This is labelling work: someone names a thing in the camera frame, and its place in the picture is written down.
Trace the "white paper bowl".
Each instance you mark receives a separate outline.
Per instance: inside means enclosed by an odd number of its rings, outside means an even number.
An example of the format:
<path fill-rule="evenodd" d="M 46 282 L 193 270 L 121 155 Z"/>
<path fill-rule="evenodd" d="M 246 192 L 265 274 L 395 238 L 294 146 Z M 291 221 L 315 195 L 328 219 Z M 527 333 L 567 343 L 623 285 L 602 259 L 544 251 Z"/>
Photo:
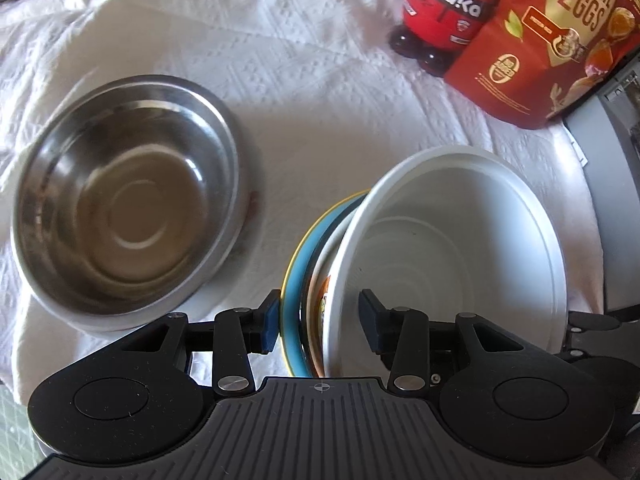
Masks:
<path fill-rule="evenodd" d="M 306 245 L 300 342 L 316 377 L 385 375 L 358 321 L 363 289 L 434 322 L 471 312 L 562 347 L 566 277 L 551 221 L 516 171 L 479 148 L 409 157 L 329 210 Z"/>

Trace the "grey appliance at right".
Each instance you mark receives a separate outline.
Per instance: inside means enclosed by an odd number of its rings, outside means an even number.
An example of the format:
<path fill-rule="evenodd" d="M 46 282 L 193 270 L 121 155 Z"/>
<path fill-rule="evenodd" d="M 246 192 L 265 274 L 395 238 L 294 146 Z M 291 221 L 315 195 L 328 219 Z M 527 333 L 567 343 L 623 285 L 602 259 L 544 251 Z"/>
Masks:
<path fill-rule="evenodd" d="M 563 117 L 582 155 L 596 213 L 604 306 L 639 303 L 639 58 L 633 56 Z"/>

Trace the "red quail eggs bag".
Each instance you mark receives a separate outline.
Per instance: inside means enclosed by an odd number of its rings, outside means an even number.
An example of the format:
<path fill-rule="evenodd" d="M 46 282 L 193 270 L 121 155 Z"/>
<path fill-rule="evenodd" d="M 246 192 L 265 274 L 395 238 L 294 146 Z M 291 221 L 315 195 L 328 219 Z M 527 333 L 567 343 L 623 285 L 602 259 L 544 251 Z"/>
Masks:
<path fill-rule="evenodd" d="M 537 129 L 638 45 L 639 0 L 499 0 L 445 80 L 491 116 Z"/>

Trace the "blue plate yellow rim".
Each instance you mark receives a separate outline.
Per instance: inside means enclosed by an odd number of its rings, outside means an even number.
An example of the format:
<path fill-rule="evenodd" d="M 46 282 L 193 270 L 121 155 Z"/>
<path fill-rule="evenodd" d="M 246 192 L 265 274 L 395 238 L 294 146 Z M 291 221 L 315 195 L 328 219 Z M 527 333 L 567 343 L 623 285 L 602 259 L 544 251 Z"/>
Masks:
<path fill-rule="evenodd" d="M 333 229 L 361 204 L 367 194 L 368 190 L 352 194 L 325 211 L 304 234 L 288 263 L 281 286 L 280 335 L 286 365 L 295 377 L 312 376 L 311 359 L 303 345 L 300 314 L 312 257 L 319 255 Z"/>

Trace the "red waka bear figurine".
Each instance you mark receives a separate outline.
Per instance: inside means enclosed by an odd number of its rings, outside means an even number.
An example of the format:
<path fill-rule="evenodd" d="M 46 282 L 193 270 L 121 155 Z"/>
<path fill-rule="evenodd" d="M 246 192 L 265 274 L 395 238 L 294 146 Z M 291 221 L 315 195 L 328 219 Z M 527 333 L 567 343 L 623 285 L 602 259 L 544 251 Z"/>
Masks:
<path fill-rule="evenodd" d="M 388 45 L 441 77 L 491 17 L 499 0 L 404 0 Z"/>

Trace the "stainless steel bowl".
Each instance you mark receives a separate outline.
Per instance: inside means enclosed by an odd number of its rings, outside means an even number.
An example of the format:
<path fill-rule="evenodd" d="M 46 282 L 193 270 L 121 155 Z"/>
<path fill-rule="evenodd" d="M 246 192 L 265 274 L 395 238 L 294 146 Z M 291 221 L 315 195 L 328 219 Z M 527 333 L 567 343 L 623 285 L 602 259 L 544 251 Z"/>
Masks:
<path fill-rule="evenodd" d="M 250 202 L 243 131 L 168 75 L 104 84 L 56 114 L 18 180 L 12 245 L 32 296 L 85 332 L 177 309 L 224 265 Z"/>

